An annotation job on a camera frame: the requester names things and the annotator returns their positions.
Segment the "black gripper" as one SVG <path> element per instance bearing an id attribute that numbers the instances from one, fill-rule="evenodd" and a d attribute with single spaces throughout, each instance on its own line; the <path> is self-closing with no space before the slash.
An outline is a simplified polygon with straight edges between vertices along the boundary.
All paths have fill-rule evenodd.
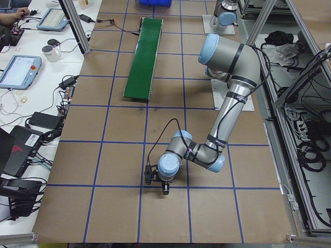
<path id="1" fill-rule="evenodd" d="M 168 195 L 170 192 L 170 184 L 173 182 L 173 178 L 165 180 L 159 177 L 158 181 L 161 183 L 162 186 L 162 194 Z"/>

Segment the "person's hand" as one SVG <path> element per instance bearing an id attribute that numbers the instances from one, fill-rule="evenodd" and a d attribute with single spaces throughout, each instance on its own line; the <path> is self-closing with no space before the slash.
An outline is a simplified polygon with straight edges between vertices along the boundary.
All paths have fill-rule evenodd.
<path id="1" fill-rule="evenodd" d="M 19 8 L 15 13 L 9 13 L 8 17 L 11 20 L 11 22 L 15 22 L 22 19 L 26 15 L 30 15 L 30 10 L 27 7 L 24 7 L 24 8 Z"/>

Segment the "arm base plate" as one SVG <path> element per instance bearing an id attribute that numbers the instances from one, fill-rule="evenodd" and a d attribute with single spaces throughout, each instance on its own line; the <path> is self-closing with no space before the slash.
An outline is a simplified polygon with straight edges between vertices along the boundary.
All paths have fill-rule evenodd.
<path id="1" fill-rule="evenodd" d="M 223 81 L 217 79 L 211 79 L 211 87 L 213 93 L 213 101 L 215 110 L 219 111 L 227 92 L 229 91 L 229 87 Z M 243 107 L 243 111 L 254 111 L 254 105 L 252 97 L 249 96 L 246 104 Z"/>
<path id="2" fill-rule="evenodd" d="M 234 36 L 235 35 L 235 28 L 234 25 L 228 25 L 228 26 L 222 26 L 218 18 L 214 15 L 202 15 L 203 19 L 203 27 L 204 27 L 204 33 L 210 34 L 218 34 L 220 36 Z"/>

